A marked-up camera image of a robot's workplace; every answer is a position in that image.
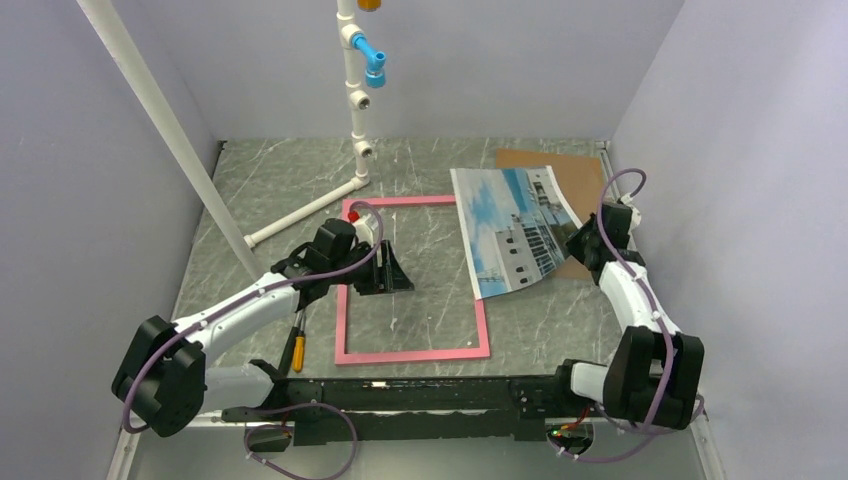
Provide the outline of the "pink photo frame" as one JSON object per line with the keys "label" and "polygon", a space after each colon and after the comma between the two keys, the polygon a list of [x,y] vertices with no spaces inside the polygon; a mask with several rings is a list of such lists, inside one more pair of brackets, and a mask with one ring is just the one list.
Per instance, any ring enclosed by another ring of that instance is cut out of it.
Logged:
{"label": "pink photo frame", "polygon": [[[418,207],[418,206],[450,206],[456,204],[453,195],[405,196],[405,197],[372,197],[364,199],[344,199],[342,214],[344,217],[353,209],[357,202],[366,202],[374,207]],[[478,346],[475,348],[431,349],[416,351],[392,351],[373,353],[347,352],[347,314],[349,305],[349,287],[342,285],[337,289],[336,308],[336,338],[335,364],[337,366],[354,366],[388,363],[414,363],[456,360],[487,359],[491,355],[488,325],[483,300],[474,301],[475,321],[477,328]]]}

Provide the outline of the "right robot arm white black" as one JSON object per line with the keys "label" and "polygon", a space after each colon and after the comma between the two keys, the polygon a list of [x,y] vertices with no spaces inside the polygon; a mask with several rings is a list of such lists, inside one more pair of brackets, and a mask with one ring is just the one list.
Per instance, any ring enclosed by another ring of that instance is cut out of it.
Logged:
{"label": "right robot arm white black", "polygon": [[668,317],[642,256],[629,249],[637,215],[631,206],[604,202],[566,243],[607,297],[622,336],[607,366],[564,361],[551,401],[564,415],[592,401],[615,419],[683,430],[695,412],[705,348]]}

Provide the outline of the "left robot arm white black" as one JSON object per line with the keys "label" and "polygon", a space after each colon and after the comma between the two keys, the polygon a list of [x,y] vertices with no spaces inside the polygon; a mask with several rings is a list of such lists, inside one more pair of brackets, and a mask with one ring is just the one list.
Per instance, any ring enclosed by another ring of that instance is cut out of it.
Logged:
{"label": "left robot arm white black", "polygon": [[276,385],[283,372],[261,361],[216,368],[231,347],[264,326],[299,315],[331,287],[349,285],[362,296],[414,290],[380,219],[325,221],[310,242],[298,246],[246,289],[176,321],[154,315],[137,328],[111,384],[122,401],[129,433],[150,429],[169,437],[198,414],[249,407],[272,420],[287,406]]}

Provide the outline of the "building photo print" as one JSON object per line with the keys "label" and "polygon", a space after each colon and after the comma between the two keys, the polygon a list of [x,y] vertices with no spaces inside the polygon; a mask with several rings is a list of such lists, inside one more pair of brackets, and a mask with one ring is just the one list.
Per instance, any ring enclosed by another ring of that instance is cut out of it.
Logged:
{"label": "building photo print", "polygon": [[477,300],[532,286],[570,257],[582,221],[550,166],[450,171]]}

